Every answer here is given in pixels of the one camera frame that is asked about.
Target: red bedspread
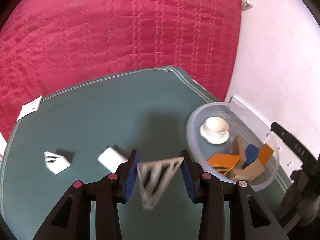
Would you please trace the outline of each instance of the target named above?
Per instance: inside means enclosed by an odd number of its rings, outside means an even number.
[[[22,0],[0,32],[0,131],[39,95],[153,66],[181,66],[223,100],[240,15],[240,0]]]

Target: clear plastic bin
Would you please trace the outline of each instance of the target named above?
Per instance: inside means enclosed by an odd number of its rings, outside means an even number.
[[[207,118],[218,116],[229,124],[229,139],[222,144],[210,144],[201,137],[199,129]],[[222,181],[235,183],[212,168],[207,160],[215,153],[230,154],[233,140],[237,135],[244,139],[244,148],[253,144],[261,148],[264,143],[273,149],[273,155],[265,166],[265,171],[250,182],[255,191],[259,191],[271,184],[279,169],[279,151],[273,132],[250,110],[231,103],[209,103],[197,108],[189,117],[187,123],[187,141],[189,149],[196,162],[201,164],[205,172],[209,172]]]

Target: green tabletop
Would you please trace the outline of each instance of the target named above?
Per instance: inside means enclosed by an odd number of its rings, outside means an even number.
[[[113,147],[128,157],[138,149],[142,161],[178,156],[188,149],[188,117],[214,101],[172,66],[110,75],[43,98],[38,111],[17,121],[8,141],[1,167],[1,214],[18,240],[31,240],[74,181],[94,182],[110,173],[97,161],[103,150]],[[54,175],[45,166],[44,152],[57,149],[74,156],[70,167]],[[279,173],[261,192],[271,209],[290,184],[283,171]],[[141,208],[138,183],[118,210],[124,240],[196,240],[202,204],[191,202],[177,172],[152,212]],[[227,214],[226,238],[228,223]],[[94,220],[91,228],[93,240]]]

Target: cup and saucer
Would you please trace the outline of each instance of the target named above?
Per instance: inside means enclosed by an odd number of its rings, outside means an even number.
[[[211,144],[221,144],[229,139],[229,124],[222,118],[208,118],[200,127],[200,135]]]

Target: blue block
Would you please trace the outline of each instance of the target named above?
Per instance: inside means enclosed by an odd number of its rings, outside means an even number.
[[[245,155],[247,157],[247,164],[253,163],[258,158],[259,148],[253,144],[249,144],[245,149]]]

